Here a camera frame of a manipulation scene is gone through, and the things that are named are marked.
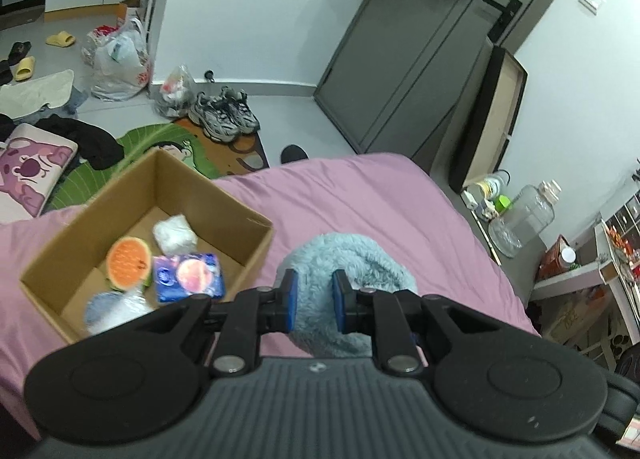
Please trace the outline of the framed board leaning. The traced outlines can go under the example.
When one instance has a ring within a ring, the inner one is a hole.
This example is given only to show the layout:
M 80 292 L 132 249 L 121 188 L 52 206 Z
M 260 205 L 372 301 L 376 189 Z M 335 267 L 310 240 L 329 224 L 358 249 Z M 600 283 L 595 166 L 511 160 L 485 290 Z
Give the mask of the framed board leaning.
M 527 77 L 525 68 L 505 48 L 492 48 L 449 167 L 449 186 L 456 193 L 500 169 Z

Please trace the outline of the pink bed sheet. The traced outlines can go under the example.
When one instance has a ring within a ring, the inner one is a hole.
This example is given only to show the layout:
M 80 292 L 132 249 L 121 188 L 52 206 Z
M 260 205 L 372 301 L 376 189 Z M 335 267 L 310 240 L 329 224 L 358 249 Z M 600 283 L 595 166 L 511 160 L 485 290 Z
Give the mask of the pink bed sheet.
M 534 327 L 502 269 L 438 185 L 408 158 L 379 154 L 309 159 L 219 179 L 217 186 L 270 219 L 274 236 L 256 283 L 271 283 L 294 249 L 326 233 L 372 238 L 410 271 L 422 294 L 440 294 L 527 332 Z M 38 434 L 24 379 L 60 335 L 20 287 L 25 267 L 81 212 L 53 211 L 1 228 L 1 404 Z

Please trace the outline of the white plastic shopping bag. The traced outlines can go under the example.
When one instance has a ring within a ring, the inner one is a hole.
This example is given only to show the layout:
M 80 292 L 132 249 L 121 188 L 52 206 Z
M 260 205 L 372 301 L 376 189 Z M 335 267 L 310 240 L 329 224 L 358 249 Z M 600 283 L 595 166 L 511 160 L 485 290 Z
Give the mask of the white plastic shopping bag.
M 91 68 L 90 93 L 99 100 L 127 101 L 149 84 L 151 58 L 146 30 L 137 17 L 126 19 L 118 28 L 91 30 L 80 52 Z

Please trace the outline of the beige cloth on floor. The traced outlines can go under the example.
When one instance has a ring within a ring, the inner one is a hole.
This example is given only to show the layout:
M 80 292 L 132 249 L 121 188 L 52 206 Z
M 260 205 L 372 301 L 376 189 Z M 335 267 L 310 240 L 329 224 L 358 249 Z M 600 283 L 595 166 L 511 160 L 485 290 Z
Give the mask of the beige cloth on floor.
M 1 86 L 0 110 L 11 119 L 39 112 L 43 106 L 58 108 L 72 95 L 75 74 L 66 69 L 47 77 Z

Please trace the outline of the yellow slipper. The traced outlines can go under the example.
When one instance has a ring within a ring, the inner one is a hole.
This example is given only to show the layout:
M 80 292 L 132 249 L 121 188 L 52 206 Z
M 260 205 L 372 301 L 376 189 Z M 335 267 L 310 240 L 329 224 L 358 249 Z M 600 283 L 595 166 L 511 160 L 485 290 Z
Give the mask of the yellow slipper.
M 56 48 L 69 48 L 76 42 L 76 38 L 67 31 L 60 31 L 57 34 L 47 37 L 46 45 L 55 46 Z

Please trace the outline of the pink bear cushion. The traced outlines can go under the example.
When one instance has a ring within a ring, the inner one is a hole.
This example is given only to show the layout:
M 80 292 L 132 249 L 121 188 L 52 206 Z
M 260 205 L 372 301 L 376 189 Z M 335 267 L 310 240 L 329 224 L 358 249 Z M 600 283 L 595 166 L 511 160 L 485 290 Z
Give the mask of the pink bear cushion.
M 19 124 L 1 147 L 1 224 L 40 216 L 78 145 L 30 124 Z

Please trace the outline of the orange green burger plush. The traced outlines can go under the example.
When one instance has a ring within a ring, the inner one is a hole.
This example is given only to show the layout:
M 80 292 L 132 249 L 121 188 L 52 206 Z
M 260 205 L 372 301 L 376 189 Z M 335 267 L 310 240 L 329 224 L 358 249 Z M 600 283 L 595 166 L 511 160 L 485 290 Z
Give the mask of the orange green burger plush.
M 106 277 L 111 287 L 127 292 L 149 286 L 152 271 L 152 253 L 148 244 L 138 237 L 122 237 L 107 252 Z

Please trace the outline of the white plastic packet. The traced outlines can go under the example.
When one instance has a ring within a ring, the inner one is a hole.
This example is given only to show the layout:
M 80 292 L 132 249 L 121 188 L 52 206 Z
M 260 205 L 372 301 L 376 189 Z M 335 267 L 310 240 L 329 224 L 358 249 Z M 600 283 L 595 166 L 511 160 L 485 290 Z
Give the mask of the white plastic packet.
M 157 222 L 152 234 L 157 247 L 166 257 L 193 253 L 198 249 L 198 236 L 183 214 Z

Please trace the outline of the blue tissue pack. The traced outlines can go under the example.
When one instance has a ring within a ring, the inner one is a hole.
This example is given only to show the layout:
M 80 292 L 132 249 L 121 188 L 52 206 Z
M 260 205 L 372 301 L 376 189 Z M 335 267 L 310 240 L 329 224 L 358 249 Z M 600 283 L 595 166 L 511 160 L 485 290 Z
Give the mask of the blue tissue pack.
M 160 304 L 179 302 L 198 294 L 215 300 L 226 295 L 224 277 L 214 253 L 153 257 L 152 277 Z

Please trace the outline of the grey nightstand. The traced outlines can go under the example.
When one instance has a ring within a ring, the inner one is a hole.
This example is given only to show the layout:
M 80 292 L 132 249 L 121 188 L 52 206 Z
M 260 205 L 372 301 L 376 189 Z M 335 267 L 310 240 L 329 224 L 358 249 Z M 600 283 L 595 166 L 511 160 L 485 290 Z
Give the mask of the grey nightstand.
M 498 180 L 487 178 L 466 186 L 461 198 L 480 222 L 497 262 L 510 260 L 508 270 L 521 271 L 531 283 L 544 254 L 541 234 L 555 219 L 562 188 L 555 180 L 525 185 L 502 209 L 499 209 L 499 192 Z

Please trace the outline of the black clothing on floor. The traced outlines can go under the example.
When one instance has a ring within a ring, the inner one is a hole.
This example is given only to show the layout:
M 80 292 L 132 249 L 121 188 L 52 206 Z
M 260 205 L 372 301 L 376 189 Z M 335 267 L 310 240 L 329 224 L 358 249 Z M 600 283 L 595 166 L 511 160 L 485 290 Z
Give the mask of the black clothing on floor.
M 55 114 L 40 118 L 35 123 L 13 120 L 6 115 L 1 115 L 2 143 L 5 143 L 13 130 L 23 123 L 75 142 L 78 145 L 76 155 L 88 161 L 94 170 L 108 169 L 124 158 L 122 145 L 111 134 L 80 120 Z

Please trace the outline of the grey door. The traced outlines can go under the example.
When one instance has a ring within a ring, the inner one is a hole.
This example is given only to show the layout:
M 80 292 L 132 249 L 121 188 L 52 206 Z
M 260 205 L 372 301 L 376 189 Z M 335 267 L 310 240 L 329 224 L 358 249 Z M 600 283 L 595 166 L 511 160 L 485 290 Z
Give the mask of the grey door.
M 484 48 L 515 52 L 534 0 L 364 0 L 316 101 L 356 152 L 413 156 Z

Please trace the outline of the small blue grey cloth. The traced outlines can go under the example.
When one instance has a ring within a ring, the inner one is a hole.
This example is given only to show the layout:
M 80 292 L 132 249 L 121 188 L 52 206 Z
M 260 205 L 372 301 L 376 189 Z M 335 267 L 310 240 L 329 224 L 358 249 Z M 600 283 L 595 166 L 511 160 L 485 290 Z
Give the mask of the small blue grey cloth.
M 88 301 L 84 323 L 89 335 L 99 335 L 152 311 L 140 287 L 127 292 L 102 292 Z

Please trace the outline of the grey sneaker pair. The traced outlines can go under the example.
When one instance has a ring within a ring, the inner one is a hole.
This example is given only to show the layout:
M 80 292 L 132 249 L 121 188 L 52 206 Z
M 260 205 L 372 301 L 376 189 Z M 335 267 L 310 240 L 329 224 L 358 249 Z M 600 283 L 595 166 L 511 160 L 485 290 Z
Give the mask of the grey sneaker pair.
M 218 95 L 200 92 L 188 111 L 189 120 L 200 127 L 209 140 L 230 145 L 241 135 L 255 134 L 260 123 L 243 90 L 224 86 Z

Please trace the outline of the black slipper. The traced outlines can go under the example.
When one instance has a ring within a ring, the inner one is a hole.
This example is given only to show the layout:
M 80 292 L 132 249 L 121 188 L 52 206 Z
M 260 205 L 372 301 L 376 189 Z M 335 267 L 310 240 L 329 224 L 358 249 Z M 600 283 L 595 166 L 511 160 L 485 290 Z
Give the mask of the black slipper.
M 15 42 L 7 58 L 0 60 L 0 84 L 4 86 L 13 80 L 12 67 L 26 57 L 32 44 L 29 41 Z

